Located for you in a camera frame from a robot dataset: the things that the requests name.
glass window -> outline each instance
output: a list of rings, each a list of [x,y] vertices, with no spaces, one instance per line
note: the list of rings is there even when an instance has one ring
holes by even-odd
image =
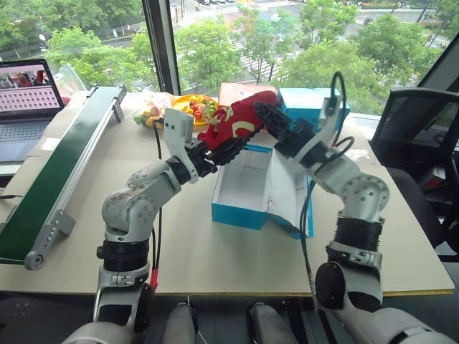
[[[459,31],[459,1],[179,1],[173,21],[182,93],[221,82],[329,87],[340,70],[351,110],[381,115]]]
[[[45,58],[63,95],[94,83],[158,89],[141,0],[1,3],[0,58]]]

black office chair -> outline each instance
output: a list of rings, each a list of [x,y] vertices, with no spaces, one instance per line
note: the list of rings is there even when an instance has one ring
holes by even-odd
[[[446,240],[457,253],[459,176],[453,151],[458,139],[459,94],[407,87],[391,91],[370,143],[381,164],[388,168],[432,246],[436,247]],[[451,197],[446,214],[435,213],[414,180],[433,166],[445,168],[446,183],[426,192],[444,192]],[[443,224],[438,221],[439,215],[445,218]],[[459,262],[459,255],[454,257],[440,258]]]

floor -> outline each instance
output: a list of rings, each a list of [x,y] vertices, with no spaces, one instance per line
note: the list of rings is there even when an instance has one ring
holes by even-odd
[[[437,248],[441,254],[448,254],[447,245]],[[459,264],[444,263],[455,283],[451,295],[421,297],[388,297],[383,306],[407,311],[427,323],[436,331],[459,340]],[[45,296],[0,295],[0,344],[58,344],[76,328],[90,319],[92,297],[62,297],[61,300],[47,300]],[[261,297],[190,297],[190,303],[197,311],[203,344],[249,344],[246,312],[256,302],[272,305],[284,314],[282,298]],[[153,304],[153,319],[145,343],[160,343],[164,324],[169,313],[185,297],[157,297]],[[327,343],[315,312],[303,311],[303,321],[309,343]],[[339,344],[354,341],[333,316],[328,317]]]

wooden table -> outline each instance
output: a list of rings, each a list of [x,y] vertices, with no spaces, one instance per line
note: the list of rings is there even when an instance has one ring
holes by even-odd
[[[94,293],[101,263],[95,256],[103,242],[105,224],[100,209],[105,197],[126,184],[137,169],[157,158],[152,130],[136,125],[132,118],[141,109],[138,95],[122,103],[126,120],[109,123],[93,153],[67,212],[77,223],[72,235],[57,242],[46,265],[37,271],[23,266],[0,266],[0,290],[46,293]],[[52,146],[62,136],[81,107],[75,96],[50,123],[46,147],[32,151],[5,192],[23,194],[45,163]],[[382,287],[385,295],[451,293],[454,285],[430,246],[417,220],[375,158],[352,118],[346,120],[342,137],[356,139],[349,155],[361,170],[383,178],[391,198],[382,216],[386,219],[380,237]],[[253,139],[274,142],[266,132]],[[167,157],[165,146],[163,155]],[[214,223],[211,200],[217,174],[207,176],[182,191],[164,207],[163,241],[157,294],[160,295],[311,295],[306,281],[301,246],[274,223],[261,231]],[[0,202],[0,220],[14,202]],[[342,208],[337,196],[319,187],[313,192],[314,238],[308,239],[311,266],[315,271],[326,261],[324,247],[333,239],[336,213]]]

yellow plate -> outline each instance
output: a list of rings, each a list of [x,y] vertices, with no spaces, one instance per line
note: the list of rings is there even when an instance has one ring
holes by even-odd
[[[186,105],[189,105],[189,98],[191,97],[197,97],[198,95],[184,95],[183,97],[177,98],[175,102],[172,103],[172,108],[176,110],[183,109]],[[213,102],[215,104],[215,108],[218,108],[218,104],[215,100],[213,100],[211,97],[208,97],[206,95],[201,95],[202,97],[206,98],[208,101]],[[207,122],[205,120],[197,120],[196,118],[194,119],[194,125],[206,125]]]

